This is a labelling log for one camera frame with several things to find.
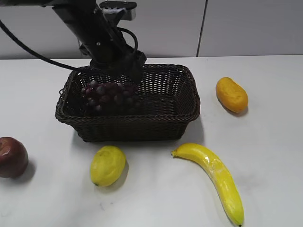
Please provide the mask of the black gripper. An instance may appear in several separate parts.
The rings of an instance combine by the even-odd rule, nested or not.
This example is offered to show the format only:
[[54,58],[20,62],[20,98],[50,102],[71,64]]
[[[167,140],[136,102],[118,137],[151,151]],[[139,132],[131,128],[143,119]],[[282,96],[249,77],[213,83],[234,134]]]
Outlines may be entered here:
[[140,83],[146,56],[138,50],[136,35],[125,28],[79,29],[80,50],[90,56],[91,66],[105,70],[106,82],[126,76]]

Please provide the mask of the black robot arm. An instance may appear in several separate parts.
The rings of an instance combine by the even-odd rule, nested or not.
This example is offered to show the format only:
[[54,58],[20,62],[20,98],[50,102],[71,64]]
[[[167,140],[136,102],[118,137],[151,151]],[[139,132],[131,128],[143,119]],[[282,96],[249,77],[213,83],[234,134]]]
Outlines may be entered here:
[[139,51],[135,34],[117,26],[121,20],[135,19],[137,3],[109,0],[100,4],[94,0],[2,0],[0,5],[52,7],[81,42],[79,50],[92,60],[88,69],[50,60],[23,44],[1,23],[0,27],[7,36],[36,58],[72,71],[87,74],[107,73],[115,78],[124,75],[134,83],[141,82],[147,58]]

